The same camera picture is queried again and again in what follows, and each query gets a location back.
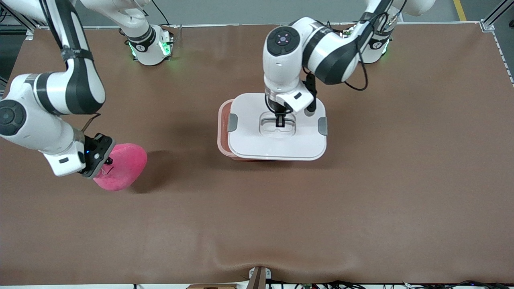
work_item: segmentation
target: brown table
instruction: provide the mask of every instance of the brown table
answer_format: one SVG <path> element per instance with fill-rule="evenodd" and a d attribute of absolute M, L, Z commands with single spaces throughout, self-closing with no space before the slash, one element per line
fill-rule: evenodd
<path fill-rule="evenodd" d="M 1 140 L 0 283 L 228 282 L 255 265 L 290 282 L 514 282 L 514 88 L 493 36 L 399 26 L 368 90 L 319 82 L 321 159 L 233 161 L 217 111 L 263 91 L 270 29 L 185 28 L 155 67 L 87 31 L 107 91 L 88 132 L 142 145 L 147 168 L 110 193 Z M 63 69 L 37 31 L 13 75 Z"/>

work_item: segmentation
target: black strap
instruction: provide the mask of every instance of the black strap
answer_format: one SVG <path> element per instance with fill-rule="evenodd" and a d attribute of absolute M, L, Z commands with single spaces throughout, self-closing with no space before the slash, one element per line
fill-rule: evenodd
<path fill-rule="evenodd" d="M 91 53 L 91 51 L 84 49 L 71 49 L 66 46 L 63 49 L 61 49 L 61 57 L 64 61 L 74 58 L 86 58 L 93 60 L 93 54 Z"/>

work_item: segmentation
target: black circular joint cover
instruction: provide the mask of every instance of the black circular joint cover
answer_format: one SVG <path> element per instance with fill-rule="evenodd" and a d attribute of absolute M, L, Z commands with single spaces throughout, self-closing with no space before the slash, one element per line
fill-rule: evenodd
<path fill-rule="evenodd" d="M 286 55 L 300 44 L 300 35 L 290 26 L 281 26 L 269 34 L 267 47 L 274 56 Z"/>
<path fill-rule="evenodd" d="M 0 101 L 0 135 L 15 135 L 26 119 L 27 113 L 21 103 L 10 99 Z"/>

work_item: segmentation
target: pink plush toy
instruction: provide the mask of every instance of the pink plush toy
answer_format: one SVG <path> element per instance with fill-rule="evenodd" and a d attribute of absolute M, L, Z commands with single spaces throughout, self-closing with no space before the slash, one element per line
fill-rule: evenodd
<path fill-rule="evenodd" d="M 111 192 L 128 188 L 139 177 L 148 159 L 146 151 L 133 143 L 115 145 L 109 157 L 113 159 L 112 164 L 104 164 L 93 180 Z"/>

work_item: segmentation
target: yellow line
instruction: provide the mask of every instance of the yellow line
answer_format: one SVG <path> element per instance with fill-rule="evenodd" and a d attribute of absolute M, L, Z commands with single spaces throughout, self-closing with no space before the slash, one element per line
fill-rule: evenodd
<path fill-rule="evenodd" d="M 457 9 L 458 18 L 460 21 L 467 21 L 466 15 L 464 14 L 464 9 L 462 9 L 461 0 L 453 0 L 455 4 L 455 9 Z"/>

